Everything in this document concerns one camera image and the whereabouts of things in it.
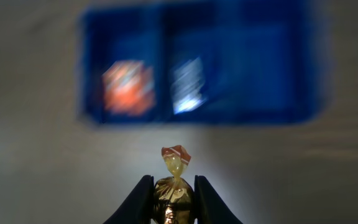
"table surface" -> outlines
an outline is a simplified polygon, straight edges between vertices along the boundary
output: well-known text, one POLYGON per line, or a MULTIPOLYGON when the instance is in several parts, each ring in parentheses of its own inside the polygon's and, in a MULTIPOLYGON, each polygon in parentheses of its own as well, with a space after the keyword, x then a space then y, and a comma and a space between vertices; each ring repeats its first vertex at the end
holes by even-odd
POLYGON ((86 4, 0 0, 1 224, 102 223, 144 174, 169 175, 160 149, 176 144, 193 156, 183 177, 205 175, 244 223, 358 223, 358 1, 325 1, 332 103, 284 128, 78 120, 76 18, 86 4))

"blue plastic bin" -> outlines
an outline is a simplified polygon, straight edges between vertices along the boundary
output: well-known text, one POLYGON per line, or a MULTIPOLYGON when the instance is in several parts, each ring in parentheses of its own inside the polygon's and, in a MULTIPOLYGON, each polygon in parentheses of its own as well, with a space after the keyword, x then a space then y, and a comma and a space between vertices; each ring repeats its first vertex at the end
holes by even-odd
POLYGON ((326 102, 309 1, 201 1, 90 9, 84 41, 83 110, 98 123, 289 124, 326 102), (170 71, 203 63, 205 102, 174 114, 170 71), (154 68, 155 108, 140 117, 104 109, 101 75, 117 60, 154 68))

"gold candy wrapper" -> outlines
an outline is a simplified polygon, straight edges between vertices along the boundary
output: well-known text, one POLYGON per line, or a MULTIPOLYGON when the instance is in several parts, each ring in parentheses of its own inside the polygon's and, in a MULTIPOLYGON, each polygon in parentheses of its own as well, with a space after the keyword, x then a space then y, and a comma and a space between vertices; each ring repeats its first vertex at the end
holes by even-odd
POLYGON ((162 157, 173 177, 155 184, 153 219, 158 224, 194 224, 194 191, 180 176, 191 156, 182 146, 163 147, 162 157))

